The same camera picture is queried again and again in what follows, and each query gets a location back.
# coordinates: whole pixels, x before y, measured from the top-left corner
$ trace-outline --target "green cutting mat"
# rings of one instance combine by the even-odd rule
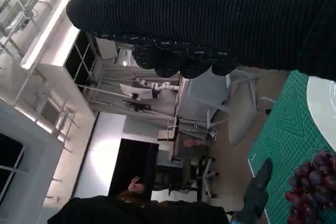
[[[249,161],[256,174],[267,157],[274,164],[272,179],[267,187],[269,200],[266,210],[271,224],[285,224],[289,204],[285,192],[293,170],[310,161],[320,149],[331,150],[316,127],[307,105],[308,76],[293,71],[268,116]],[[323,223],[336,223],[336,211],[320,214]]]

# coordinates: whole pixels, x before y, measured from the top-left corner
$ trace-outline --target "white plate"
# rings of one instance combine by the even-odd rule
[[[307,103],[317,128],[330,146],[336,150],[336,83],[309,77]]]

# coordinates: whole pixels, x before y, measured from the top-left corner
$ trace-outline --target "window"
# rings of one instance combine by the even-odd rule
[[[95,54],[86,33],[80,32],[69,54],[65,67],[76,84],[85,85],[90,80],[95,65]]]

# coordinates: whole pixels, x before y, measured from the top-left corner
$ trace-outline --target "hand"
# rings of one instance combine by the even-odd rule
[[[128,191],[134,191],[134,189],[136,188],[136,184],[139,181],[140,177],[134,177],[130,183],[130,185],[128,186]]]
[[[143,193],[144,186],[142,184],[137,184],[139,179],[140,177],[135,177],[132,179],[130,185],[128,186],[128,191],[139,194]]]

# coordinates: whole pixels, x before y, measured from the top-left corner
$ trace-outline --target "floor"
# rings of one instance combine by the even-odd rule
[[[247,68],[246,70],[255,74],[262,74],[260,70],[252,68]],[[288,74],[288,72],[279,71],[258,80],[257,97],[267,96],[276,99]],[[230,97],[232,97],[233,93],[234,89],[231,89]],[[224,112],[218,113],[215,115],[215,120],[220,120],[225,116]],[[249,140],[256,139],[266,117],[266,114],[257,116],[255,124],[247,134]],[[210,156],[216,158],[214,168],[219,172],[219,178],[213,181],[213,188],[218,197],[208,199],[211,205],[222,206],[226,211],[240,210],[242,208],[243,195],[252,178],[247,162],[247,154],[251,146],[251,142],[242,142],[238,147],[232,147],[228,141],[227,123],[223,123],[218,127],[217,140],[210,146]],[[267,223],[267,218],[263,216],[260,223]]]

